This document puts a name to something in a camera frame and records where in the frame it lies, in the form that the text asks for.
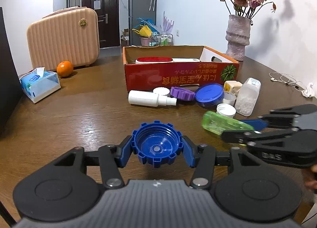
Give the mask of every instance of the wooden table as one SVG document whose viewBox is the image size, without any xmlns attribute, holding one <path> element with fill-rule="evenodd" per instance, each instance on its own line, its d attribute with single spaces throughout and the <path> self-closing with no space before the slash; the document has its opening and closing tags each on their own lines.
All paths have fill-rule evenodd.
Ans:
<svg viewBox="0 0 317 228">
<path fill-rule="evenodd" d="M 253 77 L 262 83 L 251 117 L 274 108 L 317 103 L 315 98 L 306 99 L 292 87 L 270 81 L 269 72 L 272 70 L 249 58 L 240 66 L 238 81 L 243 83 Z M 217 150 L 230 148 L 201 127 L 206 110 L 197 104 L 160 108 L 130 105 L 120 56 L 101 57 L 91 67 L 77 69 L 72 77 L 61 80 L 61 86 L 37 104 L 24 96 L 0 137 L 0 200 L 17 220 L 12 191 L 21 179 L 73 147 L 97 150 L 105 144 L 119 144 L 143 122 L 172 123 L 195 144 L 207 143 Z M 278 168 L 302 183 L 299 170 Z M 226 169 L 216 167 L 214 181 L 224 177 Z M 140 164 L 132 155 L 127 167 L 120 171 L 126 182 L 137 178 L 189 182 L 194 170 L 187 167 L 182 156 L 177 157 L 173 165 L 153 169 Z M 88 167 L 88 175 L 101 182 L 98 167 Z M 309 205 L 303 204 L 299 213 L 301 211 L 302 216 L 297 219 L 304 218 Z M 0 226 L 6 227 L 2 219 Z"/>
</svg>

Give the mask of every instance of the blue round container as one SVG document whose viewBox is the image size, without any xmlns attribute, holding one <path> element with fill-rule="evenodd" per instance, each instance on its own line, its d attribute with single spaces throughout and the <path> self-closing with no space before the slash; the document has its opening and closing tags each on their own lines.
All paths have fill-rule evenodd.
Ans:
<svg viewBox="0 0 317 228">
<path fill-rule="evenodd" d="M 195 99 L 201 107 L 212 107 L 222 103 L 223 87 L 220 84 L 207 84 L 196 90 Z"/>
<path fill-rule="evenodd" d="M 170 123 L 142 123 L 132 134 L 132 147 L 141 163 L 160 167 L 175 161 L 183 149 L 181 138 L 182 133 L 174 130 Z"/>
</svg>

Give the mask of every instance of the suitcase lock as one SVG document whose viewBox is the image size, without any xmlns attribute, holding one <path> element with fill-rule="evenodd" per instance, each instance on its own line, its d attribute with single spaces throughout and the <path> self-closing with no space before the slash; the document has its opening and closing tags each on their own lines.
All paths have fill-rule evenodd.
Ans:
<svg viewBox="0 0 317 228">
<path fill-rule="evenodd" d="M 83 18 L 79 21 L 79 26 L 85 27 L 87 25 L 87 21 Z"/>
</svg>

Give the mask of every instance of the white plastic bottle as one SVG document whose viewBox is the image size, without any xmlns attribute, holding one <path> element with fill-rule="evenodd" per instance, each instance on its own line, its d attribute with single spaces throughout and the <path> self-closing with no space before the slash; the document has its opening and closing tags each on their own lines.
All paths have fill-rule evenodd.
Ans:
<svg viewBox="0 0 317 228">
<path fill-rule="evenodd" d="M 261 89 L 261 82 L 248 78 L 239 90 L 235 108 L 237 113 L 250 116 L 256 105 L 257 98 Z"/>
<path fill-rule="evenodd" d="M 130 104 L 144 106 L 176 105 L 177 98 L 161 96 L 152 92 L 131 90 L 128 97 Z"/>
</svg>

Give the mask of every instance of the green bottle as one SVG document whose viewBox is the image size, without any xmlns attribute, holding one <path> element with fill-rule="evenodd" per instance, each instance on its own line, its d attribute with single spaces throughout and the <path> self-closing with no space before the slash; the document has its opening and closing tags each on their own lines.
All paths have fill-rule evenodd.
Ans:
<svg viewBox="0 0 317 228">
<path fill-rule="evenodd" d="M 201 125 L 204 129 L 217 135 L 221 135 L 224 130 L 254 130 L 249 124 L 222 116 L 213 111 L 204 114 Z"/>
</svg>

